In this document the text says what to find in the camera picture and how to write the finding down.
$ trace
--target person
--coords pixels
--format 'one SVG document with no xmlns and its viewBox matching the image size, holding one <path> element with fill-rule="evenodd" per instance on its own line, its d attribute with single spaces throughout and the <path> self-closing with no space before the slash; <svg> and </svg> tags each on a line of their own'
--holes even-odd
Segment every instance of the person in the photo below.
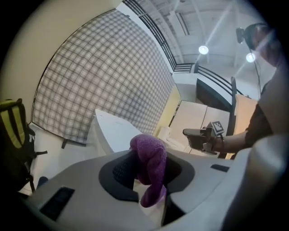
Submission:
<svg viewBox="0 0 289 231">
<path fill-rule="evenodd" d="M 285 121 L 289 118 L 286 118 L 288 101 L 285 100 L 288 99 L 288 94 L 285 89 L 287 86 L 284 84 L 287 79 L 287 63 L 281 44 L 273 30 L 263 23 L 248 26 L 243 37 L 250 50 L 258 51 L 266 62 L 276 67 L 276 72 L 272 80 L 264 86 L 248 128 L 240 134 L 211 140 L 212 150 L 216 152 L 237 153 L 241 149 L 252 147 L 257 140 L 265 136 L 285 132 L 288 128 Z M 270 92 L 265 94 L 267 88 L 270 88 Z"/>
</svg>

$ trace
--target white floor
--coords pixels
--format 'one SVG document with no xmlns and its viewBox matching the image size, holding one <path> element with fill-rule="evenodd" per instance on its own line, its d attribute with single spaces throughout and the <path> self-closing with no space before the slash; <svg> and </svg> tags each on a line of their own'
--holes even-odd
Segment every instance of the white floor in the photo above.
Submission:
<svg viewBox="0 0 289 231">
<path fill-rule="evenodd" d="M 91 146 L 84 147 L 69 142 L 62 149 L 63 138 L 44 131 L 36 125 L 30 124 L 30 127 L 36 134 L 35 151 L 48 151 L 47 154 L 37 156 L 32 163 L 31 174 L 34 177 L 35 188 L 41 176 L 50 179 L 74 163 L 105 155 L 105 153 L 93 152 Z M 20 192 L 30 195 L 32 192 L 29 183 Z"/>
</svg>

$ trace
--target human arm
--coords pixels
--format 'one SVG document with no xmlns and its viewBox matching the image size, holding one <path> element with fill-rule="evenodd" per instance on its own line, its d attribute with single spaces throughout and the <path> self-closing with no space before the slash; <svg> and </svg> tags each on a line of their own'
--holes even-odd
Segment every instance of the human arm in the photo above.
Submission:
<svg viewBox="0 0 289 231">
<path fill-rule="evenodd" d="M 224 141 L 222 141 L 220 137 L 217 137 L 213 141 L 213 151 L 227 153 L 240 151 L 246 145 L 245 137 L 247 132 L 248 131 L 244 131 L 240 134 L 225 136 Z"/>
</svg>

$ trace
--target metal railing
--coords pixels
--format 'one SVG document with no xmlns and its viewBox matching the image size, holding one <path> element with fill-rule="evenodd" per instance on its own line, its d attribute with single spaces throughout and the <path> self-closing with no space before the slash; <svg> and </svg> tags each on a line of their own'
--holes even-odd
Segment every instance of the metal railing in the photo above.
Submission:
<svg viewBox="0 0 289 231">
<path fill-rule="evenodd" d="M 191 73 L 193 63 L 177 64 L 174 73 Z"/>
<path fill-rule="evenodd" d="M 211 80 L 212 82 L 217 84 L 219 87 L 221 87 L 223 90 L 225 90 L 230 96 L 233 96 L 232 84 L 228 80 L 223 78 L 222 76 L 202 66 L 199 66 L 197 73 Z M 236 92 L 243 95 L 243 93 L 240 92 L 238 89 L 236 89 Z"/>
<path fill-rule="evenodd" d="M 165 39 L 164 35 L 160 31 L 157 24 L 154 20 L 149 16 L 149 14 L 137 3 L 135 0 L 123 0 L 123 3 L 126 4 L 138 17 L 139 19 L 150 29 L 152 34 L 155 36 L 156 40 L 160 44 L 161 48 L 163 49 L 174 73 L 191 73 L 191 69 L 194 63 L 184 63 L 184 64 L 177 64 L 174 55 L 168 45 L 167 40 Z M 210 79 L 212 82 L 220 86 L 223 90 L 225 90 L 231 96 L 232 94 L 232 85 L 231 83 L 221 77 L 220 75 L 216 74 L 215 72 L 202 67 L 198 66 L 197 73 L 205 76 L 206 78 Z"/>
<path fill-rule="evenodd" d="M 172 54 L 168 42 L 163 36 L 157 24 L 154 20 L 146 13 L 146 11 L 134 0 L 123 0 L 123 3 L 126 4 L 138 17 L 139 19 L 147 26 L 148 29 L 153 33 L 161 48 L 163 49 L 171 67 L 175 70 L 177 62 L 175 57 Z"/>
</svg>

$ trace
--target dark sleeve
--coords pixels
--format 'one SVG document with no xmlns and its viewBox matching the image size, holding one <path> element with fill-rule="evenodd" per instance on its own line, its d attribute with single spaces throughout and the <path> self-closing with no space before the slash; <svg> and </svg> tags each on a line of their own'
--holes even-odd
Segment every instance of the dark sleeve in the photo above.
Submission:
<svg viewBox="0 0 289 231">
<path fill-rule="evenodd" d="M 250 119 L 250 124 L 246 131 L 248 132 L 245 136 L 244 148 L 250 148 L 257 140 L 273 134 L 269 122 L 259 104 L 256 105 L 255 111 Z"/>
</svg>

